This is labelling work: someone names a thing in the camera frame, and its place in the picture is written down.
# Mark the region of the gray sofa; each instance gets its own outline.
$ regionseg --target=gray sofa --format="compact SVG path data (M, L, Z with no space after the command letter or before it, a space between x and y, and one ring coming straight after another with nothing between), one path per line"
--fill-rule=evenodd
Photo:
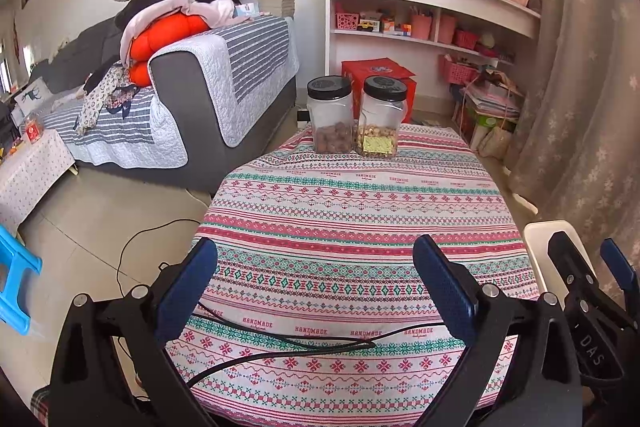
M49 64L39 62L31 79L42 76L52 93L80 86L112 55L120 53L121 32L113 18L84 30ZM220 134L216 112L200 64L188 52L161 55L151 62L158 97L180 130L188 162L177 169L123 169L114 163L81 166L120 176L214 194L233 169L261 155L278 126L293 107L296 81L292 78L237 147L228 147Z

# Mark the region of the black jar lid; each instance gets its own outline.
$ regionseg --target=black jar lid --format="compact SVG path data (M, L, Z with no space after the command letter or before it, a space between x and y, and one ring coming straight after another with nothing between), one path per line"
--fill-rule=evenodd
M351 92L351 83L339 74L318 76L306 84L306 92L314 100L338 100Z
M406 86L400 80L389 76L369 76L364 81L364 92L385 102L406 100Z

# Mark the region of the window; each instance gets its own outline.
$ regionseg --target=window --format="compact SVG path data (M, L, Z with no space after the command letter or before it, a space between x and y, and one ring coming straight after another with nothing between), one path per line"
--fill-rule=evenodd
M6 57L4 52L4 39L0 40L0 85L2 87L2 94L11 92L11 76L9 76L9 66L6 63Z
M27 66L27 73L31 74L31 70L33 70L36 61L35 58L33 58L33 50L30 45L22 48L22 55L24 56L24 65Z

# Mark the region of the pink cloth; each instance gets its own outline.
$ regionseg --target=pink cloth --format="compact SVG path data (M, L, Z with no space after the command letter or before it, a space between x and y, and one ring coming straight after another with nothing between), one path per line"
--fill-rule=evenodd
M249 17L234 18L234 2L232 0L215 0L212 2L196 2L195 0L164 0L152 4L138 12L129 21L120 40L120 60L125 67L130 66L130 51L133 39L149 28L151 23L160 17L182 12L185 15L199 15L209 28L232 26L244 22Z

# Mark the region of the orange pillow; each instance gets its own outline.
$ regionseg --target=orange pillow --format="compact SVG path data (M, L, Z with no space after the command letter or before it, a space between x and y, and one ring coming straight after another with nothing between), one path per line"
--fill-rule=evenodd
M139 87L149 87L151 85L151 78L149 78L149 72L146 68L145 62L136 62L129 68L129 78L131 82Z
M131 43L130 56L139 62L149 60L160 48L208 29L207 23L198 15L174 13L158 19L140 33Z

